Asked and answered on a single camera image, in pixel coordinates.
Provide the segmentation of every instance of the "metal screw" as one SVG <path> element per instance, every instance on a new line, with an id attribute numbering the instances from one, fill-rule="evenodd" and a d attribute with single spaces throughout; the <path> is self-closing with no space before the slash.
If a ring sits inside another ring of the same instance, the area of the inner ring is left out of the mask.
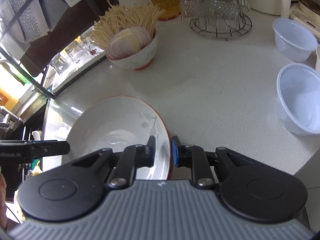
<path id="1" fill-rule="evenodd" d="M 126 184 L 127 180 L 124 178 L 115 178 L 110 181 L 110 184 L 115 187 L 120 187 Z"/>
<path id="2" fill-rule="evenodd" d="M 210 186 L 213 184 L 213 180 L 209 178 L 202 178 L 199 179 L 197 183 L 199 186 Z"/>

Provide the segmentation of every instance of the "large white bowl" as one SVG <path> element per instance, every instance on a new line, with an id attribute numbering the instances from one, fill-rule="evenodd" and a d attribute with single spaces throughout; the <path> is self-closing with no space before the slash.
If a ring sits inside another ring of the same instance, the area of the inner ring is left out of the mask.
<path id="1" fill-rule="evenodd" d="M 287 58 L 302 62 L 316 50 L 318 42 L 315 36 L 300 23 L 278 18 L 273 21 L 272 27 L 276 47 Z"/>
<path id="2" fill-rule="evenodd" d="M 320 134 L 320 74 L 291 63 L 277 77 L 277 114 L 285 128 L 296 135 Z"/>
<path id="3" fill-rule="evenodd" d="M 138 53 L 117 60 L 109 59 L 114 65 L 124 69 L 142 70 L 150 66 L 158 48 L 158 34 L 155 30 L 153 40 Z"/>
<path id="4" fill-rule="evenodd" d="M 146 144 L 150 135 L 156 137 L 154 166 L 138 169 L 136 178 L 166 180 L 171 170 L 171 147 L 159 114 L 138 98 L 106 98 L 76 120 L 66 140 L 71 151 L 62 157 L 62 164 L 105 147 L 121 152 L 130 145 Z"/>

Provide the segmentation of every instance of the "bowl of vegetables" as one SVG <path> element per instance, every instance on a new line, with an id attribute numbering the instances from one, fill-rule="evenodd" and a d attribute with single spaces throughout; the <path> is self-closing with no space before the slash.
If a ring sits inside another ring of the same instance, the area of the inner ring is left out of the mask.
<path id="1" fill-rule="evenodd" d="M 156 21 L 163 10 L 152 4 L 111 6 L 94 25 L 92 40 L 107 58 L 124 69 L 142 70 L 151 65 L 158 47 Z"/>

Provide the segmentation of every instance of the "tile floor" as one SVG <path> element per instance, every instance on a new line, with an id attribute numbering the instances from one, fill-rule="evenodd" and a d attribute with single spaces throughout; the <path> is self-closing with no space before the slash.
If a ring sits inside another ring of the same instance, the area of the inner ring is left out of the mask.
<path id="1" fill-rule="evenodd" d="M 320 231 L 320 150 L 298 171 L 295 176 L 308 189 L 306 209 L 311 229 Z"/>

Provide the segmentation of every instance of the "metal frame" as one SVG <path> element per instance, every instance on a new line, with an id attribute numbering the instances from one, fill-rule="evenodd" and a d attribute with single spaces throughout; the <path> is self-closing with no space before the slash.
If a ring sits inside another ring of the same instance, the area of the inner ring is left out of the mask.
<path id="1" fill-rule="evenodd" d="M 5 36 L 5 34 L 10 30 L 10 28 L 12 27 L 12 25 L 14 24 L 14 22 L 19 18 L 19 16 L 21 15 L 21 13 L 30 5 L 30 3 L 33 0 L 27 0 L 23 6 L 18 10 L 18 12 L 13 16 L 13 18 L 11 19 L 11 21 L 7 24 L 7 26 L 4 28 L 3 32 L 1 33 L 1 38 L 0 38 L 0 42 L 2 40 L 2 38 Z M 92 11 L 95 13 L 95 15 L 97 17 L 99 17 L 99 15 L 102 14 L 102 12 L 100 11 L 99 7 L 97 6 L 97 4 L 95 3 L 94 0 L 85 0 L 88 5 L 90 6 L 90 8 L 92 9 Z M 89 66 L 88 68 L 86 68 L 84 71 L 82 71 L 81 73 L 79 73 L 78 75 L 76 75 L 74 78 L 72 78 L 69 82 L 67 82 L 59 91 L 57 91 L 56 93 L 51 93 L 49 90 L 47 90 L 46 88 L 44 88 L 43 84 L 45 81 L 45 76 L 46 73 L 48 71 L 48 66 L 46 68 L 44 68 L 44 70 L 42 71 L 42 73 L 44 74 L 44 77 L 41 80 L 41 84 L 39 84 L 38 82 L 36 82 L 33 77 L 31 77 L 25 70 L 23 70 L 20 65 L 15 61 L 15 59 L 13 57 L 11 57 L 3 48 L 0 47 L 0 53 L 8 60 L 9 63 L 11 63 L 30 83 L 32 83 L 35 88 L 37 88 L 37 90 L 42 93 L 44 96 L 50 97 L 52 99 L 55 99 L 59 94 L 61 94 L 68 86 L 70 86 L 73 82 L 75 82 L 76 80 L 78 80 L 80 77 L 82 77 L 85 73 L 87 73 L 89 70 L 91 70 L 92 68 L 94 68 L 96 65 L 98 65 L 99 63 L 101 63 L 103 60 L 106 59 L 106 57 L 102 57 L 100 60 L 97 60 L 96 62 L 94 62 L 91 66 Z"/>

